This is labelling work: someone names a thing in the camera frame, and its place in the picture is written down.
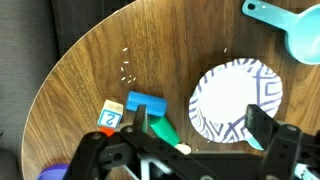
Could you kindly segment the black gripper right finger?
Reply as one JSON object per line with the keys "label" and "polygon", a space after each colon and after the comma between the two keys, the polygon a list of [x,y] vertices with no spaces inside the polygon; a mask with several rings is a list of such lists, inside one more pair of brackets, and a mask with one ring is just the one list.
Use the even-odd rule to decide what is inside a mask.
{"label": "black gripper right finger", "polygon": [[319,134],[280,124],[257,105],[248,105],[245,127],[265,150],[260,180],[320,180]]}

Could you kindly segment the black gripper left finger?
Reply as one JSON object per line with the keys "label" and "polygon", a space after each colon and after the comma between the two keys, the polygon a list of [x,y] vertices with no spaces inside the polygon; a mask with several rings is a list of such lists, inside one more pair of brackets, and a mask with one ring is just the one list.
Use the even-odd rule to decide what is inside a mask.
{"label": "black gripper left finger", "polygon": [[133,124],[121,130],[124,139],[134,148],[140,162],[142,180],[216,180],[217,176],[199,160],[185,155],[147,131],[147,110],[139,105]]}

